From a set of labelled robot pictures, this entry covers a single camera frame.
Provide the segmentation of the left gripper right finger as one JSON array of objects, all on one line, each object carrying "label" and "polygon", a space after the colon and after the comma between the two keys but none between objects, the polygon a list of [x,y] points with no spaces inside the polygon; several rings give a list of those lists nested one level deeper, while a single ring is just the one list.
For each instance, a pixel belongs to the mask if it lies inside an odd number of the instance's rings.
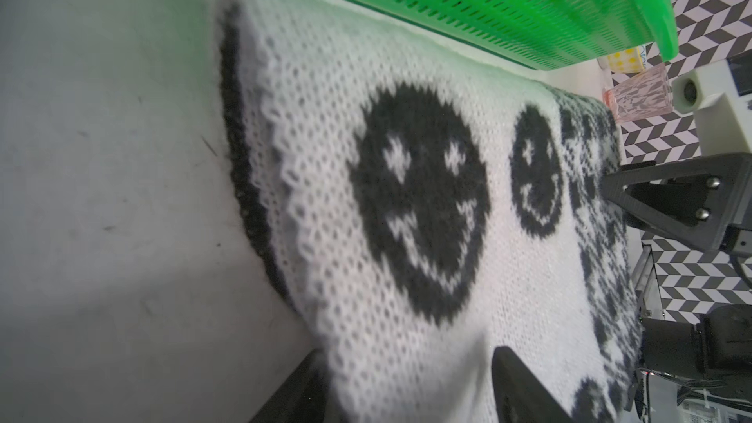
[{"label": "left gripper right finger", "polygon": [[495,348],[491,374],[500,423],[573,422],[511,348]]}]

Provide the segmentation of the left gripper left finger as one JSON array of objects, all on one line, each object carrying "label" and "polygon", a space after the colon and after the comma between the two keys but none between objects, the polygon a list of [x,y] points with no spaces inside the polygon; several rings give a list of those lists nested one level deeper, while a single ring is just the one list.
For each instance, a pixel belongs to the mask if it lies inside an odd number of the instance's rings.
[{"label": "left gripper left finger", "polygon": [[323,352],[311,351],[250,423],[319,423],[325,419],[329,379]]}]

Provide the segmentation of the smiley black white scarf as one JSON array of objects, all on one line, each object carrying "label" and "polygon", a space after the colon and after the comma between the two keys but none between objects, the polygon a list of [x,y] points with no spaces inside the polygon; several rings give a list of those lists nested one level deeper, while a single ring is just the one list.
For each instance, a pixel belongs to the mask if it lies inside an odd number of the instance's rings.
[{"label": "smiley black white scarf", "polygon": [[615,422],[642,327],[597,99],[325,0],[217,0],[230,179],[349,422],[495,422],[507,347]]}]

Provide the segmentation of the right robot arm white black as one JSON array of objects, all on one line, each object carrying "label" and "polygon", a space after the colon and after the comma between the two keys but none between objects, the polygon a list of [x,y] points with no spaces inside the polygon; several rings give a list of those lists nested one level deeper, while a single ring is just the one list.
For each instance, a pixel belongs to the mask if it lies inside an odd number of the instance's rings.
[{"label": "right robot arm white black", "polygon": [[[630,226],[703,253],[725,253],[743,283],[751,257],[751,156],[646,162],[607,174],[600,193]],[[685,387],[751,399],[751,307],[720,305],[699,323],[646,318],[642,369]]]}]

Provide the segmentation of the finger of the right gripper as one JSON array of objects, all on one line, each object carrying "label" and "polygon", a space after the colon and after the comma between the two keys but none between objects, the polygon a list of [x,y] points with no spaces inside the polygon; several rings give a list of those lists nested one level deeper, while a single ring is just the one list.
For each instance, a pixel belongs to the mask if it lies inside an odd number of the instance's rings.
[{"label": "finger of the right gripper", "polygon": [[600,188],[643,231],[703,253],[751,254],[749,153],[629,164]]}]

